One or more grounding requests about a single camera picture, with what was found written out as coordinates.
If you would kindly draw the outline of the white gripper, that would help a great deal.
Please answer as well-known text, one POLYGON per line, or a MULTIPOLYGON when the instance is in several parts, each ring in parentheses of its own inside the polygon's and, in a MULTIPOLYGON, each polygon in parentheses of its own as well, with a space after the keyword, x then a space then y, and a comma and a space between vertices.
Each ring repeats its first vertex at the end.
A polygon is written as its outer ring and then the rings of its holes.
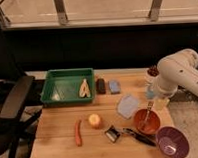
POLYGON ((156 110, 162 110, 164 107, 166 107, 170 100, 168 98, 159 98, 154 95, 151 91, 147 91, 145 93, 145 96, 150 100, 154 102, 154 109, 156 110))

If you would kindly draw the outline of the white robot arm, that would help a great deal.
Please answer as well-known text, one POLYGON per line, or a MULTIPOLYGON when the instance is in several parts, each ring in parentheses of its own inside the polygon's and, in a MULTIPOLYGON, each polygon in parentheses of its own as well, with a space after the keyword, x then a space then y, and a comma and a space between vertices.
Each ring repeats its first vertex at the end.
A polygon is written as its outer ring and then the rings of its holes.
POLYGON ((154 99, 170 99, 179 86, 198 97, 198 53, 182 49, 165 56, 157 64, 158 75, 146 89, 154 99))

